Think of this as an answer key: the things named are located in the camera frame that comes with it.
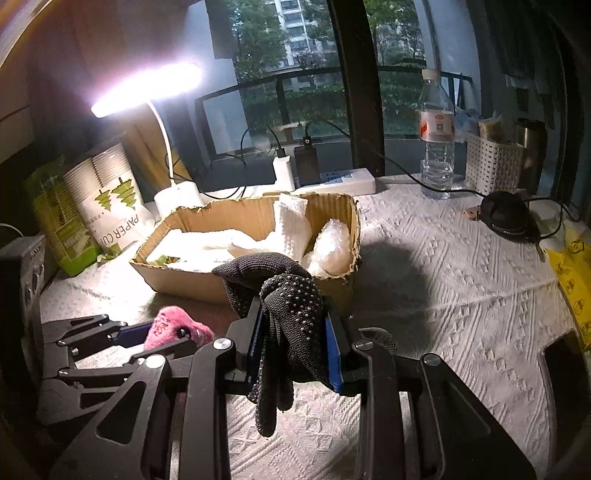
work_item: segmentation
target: green tree logo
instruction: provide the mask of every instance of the green tree logo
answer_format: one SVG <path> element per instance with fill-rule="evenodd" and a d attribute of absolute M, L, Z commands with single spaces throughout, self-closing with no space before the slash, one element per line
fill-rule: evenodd
<path fill-rule="evenodd" d="M 126 204 L 129 208 L 135 210 L 135 192 L 131 184 L 131 179 L 123 181 L 119 177 L 119 185 L 113 189 L 113 193 L 117 194 L 117 198 Z"/>
<path fill-rule="evenodd" d="M 109 196 L 110 193 L 110 190 L 105 190 L 104 192 L 99 190 L 99 195 L 97 198 L 95 198 L 95 200 L 99 202 L 99 205 L 109 212 L 111 211 L 111 197 Z"/>

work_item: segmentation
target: bottle cap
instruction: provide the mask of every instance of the bottle cap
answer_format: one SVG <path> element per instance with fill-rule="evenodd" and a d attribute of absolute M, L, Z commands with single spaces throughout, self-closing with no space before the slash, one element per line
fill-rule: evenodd
<path fill-rule="evenodd" d="M 441 72 L 433 69 L 423 69 L 423 80 L 439 80 L 441 78 Z"/>

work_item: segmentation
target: black pole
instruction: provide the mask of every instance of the black pole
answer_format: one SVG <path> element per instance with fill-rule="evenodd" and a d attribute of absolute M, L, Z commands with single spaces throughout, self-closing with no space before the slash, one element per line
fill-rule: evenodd
<path fill-rule="evenodd" d="M 328 0 L 345 87 L 353 168 L 384 175 L 384 118 L 371 30 L 362 0 Z"/>

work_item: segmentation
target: black glove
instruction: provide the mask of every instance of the black glove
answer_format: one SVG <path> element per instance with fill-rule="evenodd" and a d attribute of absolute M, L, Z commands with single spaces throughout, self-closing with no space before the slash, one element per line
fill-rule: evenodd
<path fill-rule="evenodd" d="M 256 403 L 256 427 L 270 437 L 277 411 L 293 404 L 293 383 L 320 381 L 332 388 L 326 365 L 322 297 L 311 275 L 278 253 L 243 255 L 216 267 L 230 305 L 244 318 L 255 294 L 263 306 L 265 336 L 258 379 L 248 398 Z"/>

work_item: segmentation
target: white woven basket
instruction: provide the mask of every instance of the white woven basket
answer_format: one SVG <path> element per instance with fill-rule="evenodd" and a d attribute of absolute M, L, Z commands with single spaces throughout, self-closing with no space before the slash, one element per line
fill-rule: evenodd
<path fill-rule="evenodd" d="M 468 134 L 466 185 L 484 195 L 497 190 L 514 192 L 519 183 L 524 147 L 505 145 Z"/>

